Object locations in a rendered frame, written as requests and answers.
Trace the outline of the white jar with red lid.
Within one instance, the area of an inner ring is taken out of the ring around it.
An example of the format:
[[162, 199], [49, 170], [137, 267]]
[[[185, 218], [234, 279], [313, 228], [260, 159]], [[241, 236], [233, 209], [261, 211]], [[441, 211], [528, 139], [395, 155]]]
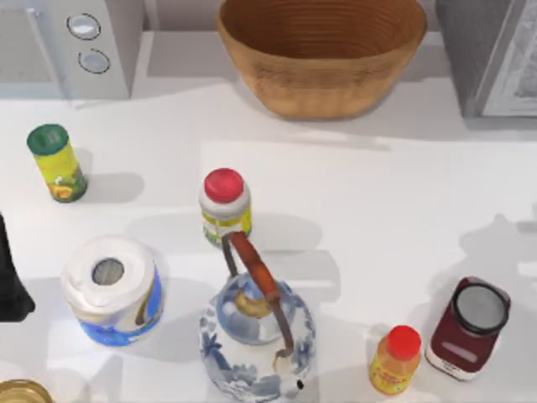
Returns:
[[198, 201], [206, 239], [220, 248], [230, 232], [252, 231], [252, 197], [247, 182], [234, 169], [218, 168], [203, 180]]

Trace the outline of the blue and white teapot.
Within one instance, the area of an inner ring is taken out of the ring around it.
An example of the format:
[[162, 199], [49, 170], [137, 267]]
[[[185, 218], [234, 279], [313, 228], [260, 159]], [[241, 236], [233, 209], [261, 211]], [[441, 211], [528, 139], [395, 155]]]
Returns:
[[288, 403], [305, 388], [316, 331], [305, 301], [277, 281], [243, 232], [222, 237], [229, 277], [198, 325], [211, 382], [238, 403]]

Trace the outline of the brown woven basket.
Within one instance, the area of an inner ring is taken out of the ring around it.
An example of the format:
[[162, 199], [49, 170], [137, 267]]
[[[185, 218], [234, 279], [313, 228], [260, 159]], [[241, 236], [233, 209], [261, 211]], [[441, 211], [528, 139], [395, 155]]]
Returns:
[[427, 19], [417, 0], [223, 0], [217, 29], [269, 111], [332, 120], [365, 113], [389, 93]]

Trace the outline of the white paper towel roll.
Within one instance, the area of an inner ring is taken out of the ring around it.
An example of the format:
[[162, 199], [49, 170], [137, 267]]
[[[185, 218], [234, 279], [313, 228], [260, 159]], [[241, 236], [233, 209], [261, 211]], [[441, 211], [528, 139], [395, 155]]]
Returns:
[[82, 330], [111, 348], [138, 342], [159, 323], [164, 291], [150, 248], [105, 235], [77, 249], [60, 275], [67, 303]]

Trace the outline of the yellow bottle with red cap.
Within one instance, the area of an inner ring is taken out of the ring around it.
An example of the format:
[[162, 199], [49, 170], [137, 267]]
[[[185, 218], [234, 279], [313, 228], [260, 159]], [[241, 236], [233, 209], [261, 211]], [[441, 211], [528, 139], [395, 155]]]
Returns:
[[378, 343], [370, 363], [373, 387], [385, 395], [406, 391], [420, 365], [421, 346], [421, 337], [412, 327], [393, 327]]

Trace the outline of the green and yellow canister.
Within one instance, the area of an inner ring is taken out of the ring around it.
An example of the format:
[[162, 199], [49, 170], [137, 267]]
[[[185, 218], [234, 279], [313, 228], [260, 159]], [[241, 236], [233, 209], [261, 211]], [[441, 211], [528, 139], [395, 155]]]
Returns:
[[56, 202], [75, 202], [86, 193], [87, 179], [63, 126], [39, 125], [29, 133], [26, 143]]

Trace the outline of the round microwave knob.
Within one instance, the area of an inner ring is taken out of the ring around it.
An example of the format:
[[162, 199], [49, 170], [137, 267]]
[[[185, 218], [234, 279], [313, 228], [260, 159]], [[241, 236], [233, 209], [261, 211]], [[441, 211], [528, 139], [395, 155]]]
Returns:
[[101, 33], [99, 21], [89, 13], [70, 16], [66, 20], [69, 32], [80, 40], [94, 40]]
[[97, 49], [81, 51], [78, 54], [78, 64], [84, 71], [94, 75], [104, 74], [111, 67], [108, 56]]

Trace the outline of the dark red jar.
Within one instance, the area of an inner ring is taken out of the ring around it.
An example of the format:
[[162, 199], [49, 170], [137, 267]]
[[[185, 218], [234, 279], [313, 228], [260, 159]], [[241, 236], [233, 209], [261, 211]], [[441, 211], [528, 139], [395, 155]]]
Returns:
[[425, 358], [454, 379], [474, 379], [492, 356], [510, 308], [506, 291], [476, 276], [460, 279], [431, 335]]

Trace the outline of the pale microwave oven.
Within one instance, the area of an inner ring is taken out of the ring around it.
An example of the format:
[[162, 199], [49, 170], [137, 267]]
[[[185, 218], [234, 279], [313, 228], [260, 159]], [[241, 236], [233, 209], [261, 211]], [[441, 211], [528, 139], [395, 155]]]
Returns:
[[[0, 99], [122, 100], [132, 93], [146, 19], [145, 0], [0, 0]], [[66, 26], [89, 13], [101, 25], [94, 40]], [[97, 49], [111, 62], [100, 75], [78, 64]]]

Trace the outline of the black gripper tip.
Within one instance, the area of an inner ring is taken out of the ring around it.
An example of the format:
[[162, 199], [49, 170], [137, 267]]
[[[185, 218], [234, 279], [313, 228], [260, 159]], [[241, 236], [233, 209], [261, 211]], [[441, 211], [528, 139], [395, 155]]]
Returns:
[[22, 322], [34, 310], [34, 300], [15, 269], [7, 229], [0, 213], [0, 323]]

